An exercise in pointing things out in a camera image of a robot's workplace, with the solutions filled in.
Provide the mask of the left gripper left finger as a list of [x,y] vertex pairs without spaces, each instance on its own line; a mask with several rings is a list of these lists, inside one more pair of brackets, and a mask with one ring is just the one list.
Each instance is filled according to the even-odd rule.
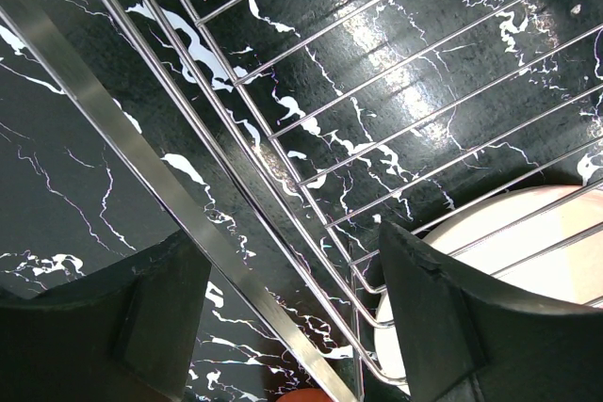
[[2,289],[2,400],[186,400],[210,271],[177,232],[33,298]]

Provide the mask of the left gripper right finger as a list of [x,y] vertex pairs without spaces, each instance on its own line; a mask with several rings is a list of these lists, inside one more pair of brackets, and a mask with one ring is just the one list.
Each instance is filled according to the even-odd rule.
[[601,310],[497,280],[395,223],[379,250],[414,401],[601,400]]

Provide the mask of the metal wire dish rack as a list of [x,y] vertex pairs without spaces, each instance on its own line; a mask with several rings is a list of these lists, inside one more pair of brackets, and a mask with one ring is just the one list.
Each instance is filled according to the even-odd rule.
[[460,258],[559,287],[602,194],[602,0],[33,0],[229,250],[364,401],[404,401],[374,343],[378,230],[423,236],[558,185]]

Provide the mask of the pink cream floral plate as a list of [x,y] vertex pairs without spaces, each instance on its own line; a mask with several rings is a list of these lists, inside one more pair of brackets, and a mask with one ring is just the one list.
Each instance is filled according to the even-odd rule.
[[[497,280],[602,312],[600,189],[553,185],[509,192],[420,239]],[[411,397],[387,287],[377,316],[393,322],[374,335],[379,362],[389,377],[404,378],[402,390]]]

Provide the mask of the orange mug white inside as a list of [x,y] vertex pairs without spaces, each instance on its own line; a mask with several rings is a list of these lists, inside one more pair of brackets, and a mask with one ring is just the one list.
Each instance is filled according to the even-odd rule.
[[283,394],[276,402],[332,402],[332,399],[319,388],[304,388]]

